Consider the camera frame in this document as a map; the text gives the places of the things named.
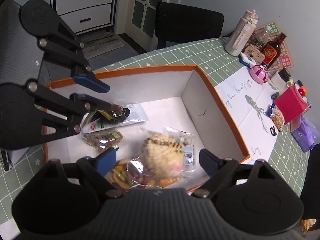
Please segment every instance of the drawer handle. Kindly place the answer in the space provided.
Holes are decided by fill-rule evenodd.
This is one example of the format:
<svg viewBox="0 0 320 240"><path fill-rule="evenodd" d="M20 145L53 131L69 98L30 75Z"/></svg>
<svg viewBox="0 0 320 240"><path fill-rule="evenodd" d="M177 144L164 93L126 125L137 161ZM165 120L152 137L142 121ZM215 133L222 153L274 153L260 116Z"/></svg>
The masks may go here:
<svg viewBox="0 0 320 240"><path fill-rule="evenodd" d="M87 18L87 19L80 20L81 23L87 22L87 21L91 21L91 18Z"/></svg>

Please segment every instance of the ribbed gray panel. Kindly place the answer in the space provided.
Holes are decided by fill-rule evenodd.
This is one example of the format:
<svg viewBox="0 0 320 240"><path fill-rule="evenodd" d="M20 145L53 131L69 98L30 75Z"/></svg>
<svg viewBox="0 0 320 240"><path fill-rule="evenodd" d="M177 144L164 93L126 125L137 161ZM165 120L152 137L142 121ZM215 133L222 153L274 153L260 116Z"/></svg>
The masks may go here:
<svg viewBox="0 0 320 240"><path fill-rule="evenodd" d="M36 236L27 233L21 234L17 239L298 240L302 238L295 231L277 236L254 236L244 233L227 224L210 200L189 197L184 189L133 189L127 197L106 201L93 221L72 233L57 236Z"/></svg>
<svg viewBox="0 0 320 240"><path fill-rule="evenodd" d="M38 79L44 52L36 37L27 33L19 21L20 6L12 0L3 3L0 15L0 85L23 86Z"/></svg>

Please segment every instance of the grid patterned tablecloth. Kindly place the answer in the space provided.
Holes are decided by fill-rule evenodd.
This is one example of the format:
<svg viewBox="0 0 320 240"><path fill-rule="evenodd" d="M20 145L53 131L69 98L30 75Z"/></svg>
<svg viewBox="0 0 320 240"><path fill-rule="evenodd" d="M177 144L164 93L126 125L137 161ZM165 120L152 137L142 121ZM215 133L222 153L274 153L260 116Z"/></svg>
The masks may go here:
<svg viewBox="0 0 320 240"><path fill-rule="evenodd" d="M216 86L243 67L238 58L226 53L224 45L222 38L179 44L122 60L97 72L137 66L197 64ZM308 158L309 153L302 152L286 125L283 134L279 133L277 137L268 162L295 193L300 195ZM12 217L12 200L43 165L44 154L41 146L31 147L10 172L4 172L0 165L0 224Z"/></svg>

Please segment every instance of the red label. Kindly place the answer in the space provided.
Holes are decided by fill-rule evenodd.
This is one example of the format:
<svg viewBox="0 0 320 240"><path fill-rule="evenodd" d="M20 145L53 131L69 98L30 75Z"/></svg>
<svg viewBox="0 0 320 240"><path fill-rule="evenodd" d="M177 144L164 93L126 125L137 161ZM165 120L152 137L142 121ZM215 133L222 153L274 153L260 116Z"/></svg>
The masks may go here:
<svg viewBox="0 0 320 240"><path fill-rule="evenodd" d="M265 55L265 59L263 62L267 65L270 64L270 62L277 56L276 50L271 47L270 45L267 45L265 49L262 51L262 54Z"/></svg>

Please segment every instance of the black chair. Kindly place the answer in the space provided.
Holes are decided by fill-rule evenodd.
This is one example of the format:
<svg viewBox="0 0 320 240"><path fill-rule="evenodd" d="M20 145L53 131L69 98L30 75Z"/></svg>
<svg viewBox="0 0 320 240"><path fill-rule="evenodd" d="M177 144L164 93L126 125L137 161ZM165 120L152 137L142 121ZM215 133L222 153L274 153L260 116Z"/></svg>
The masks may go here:
<svg viewBox="0 0 320 240"><path fill-rule="evenodd" d="M300 199L304 206L302 219L320 218L320 144L310 151Z"/></svg>
<svg viewBox="0 0 320 240"><path fill-rule="evenodd" d="M218 38L223 26L223 14L197 7L160 2L156 8L155 34L158 49L166 41L185 43Z"/></svg>

